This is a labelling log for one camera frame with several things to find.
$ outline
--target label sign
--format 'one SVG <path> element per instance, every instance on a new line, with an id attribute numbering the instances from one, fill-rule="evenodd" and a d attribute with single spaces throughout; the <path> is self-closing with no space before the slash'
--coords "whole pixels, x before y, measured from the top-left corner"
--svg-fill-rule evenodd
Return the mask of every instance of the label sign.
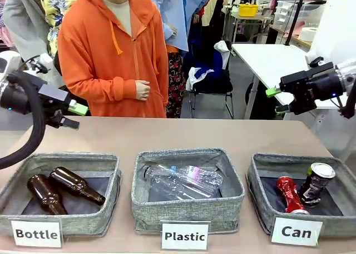
<path id="1" fill-rule="evenodd" d="M 11 221 L 17 246 L 62 247 L 59 222 Z"/>
<path id="2" fill-rule="evenodd" d="M 276 218 L 272 242 L 315 247 L 322 225 L 323 222 Z"/>
<path id="3" fill-rule="evenodd" d="M 206 250 L 208 223 L 163 223 L 162 249 Z"/>

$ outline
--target black can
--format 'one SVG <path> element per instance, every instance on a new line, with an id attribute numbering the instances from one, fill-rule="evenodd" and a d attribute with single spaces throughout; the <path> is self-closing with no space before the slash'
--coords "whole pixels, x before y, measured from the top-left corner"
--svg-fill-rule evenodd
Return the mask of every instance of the black can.
<path id="1" fill-rule="evenodd" d="M 325 163 L 313 163 L 308 169 L 308 177 L 298 191 L 301 202 L 306 207 L 315 207 L 322 199 L 320 193 L 335 177 L 334 169 Z"/>

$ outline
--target orange hoodie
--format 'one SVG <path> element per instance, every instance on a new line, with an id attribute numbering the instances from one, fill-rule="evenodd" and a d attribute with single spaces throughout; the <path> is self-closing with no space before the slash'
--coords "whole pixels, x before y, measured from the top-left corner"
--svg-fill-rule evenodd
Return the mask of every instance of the orange hoodie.
<path id="1" fill-rule="evenodd" d="M 77 0 L 58 35 L 63 80 L 93 116 L 166 117 L 168 59 L 160 13 L 151 0 L 128 0 L 132 37 L 103 0 Z M 150 82 L 136 100 L 135 80 Z"/>

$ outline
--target yellow floral shirt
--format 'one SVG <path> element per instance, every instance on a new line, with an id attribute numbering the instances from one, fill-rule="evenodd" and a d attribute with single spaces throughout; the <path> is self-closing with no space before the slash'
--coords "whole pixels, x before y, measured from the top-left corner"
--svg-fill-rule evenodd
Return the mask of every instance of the yellow floral shirt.
<path id="1" fill-rule="evenodd" d="M 46 15 L 46 22 L 50 26 L 48 41 L 52 57 L 57 53 L 57 36 L 60 31 L 64 14 L 76 0 L 41 0 Z"/>

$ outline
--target red can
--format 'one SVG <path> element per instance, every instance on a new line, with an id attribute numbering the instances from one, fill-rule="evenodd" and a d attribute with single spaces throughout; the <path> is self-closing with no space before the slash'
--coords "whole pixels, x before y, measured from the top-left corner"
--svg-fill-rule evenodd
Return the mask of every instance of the red can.
<path id="1" fill-rule="evenodd" d="M 285 209 L 286 213 L 309 214 L 300 201 L 296 190 L 296 184 L 292 178 L 288 176 L 280 177 L 276 182 L 276 186 L 281 190 L 287 202 L 287 208 Z"/>

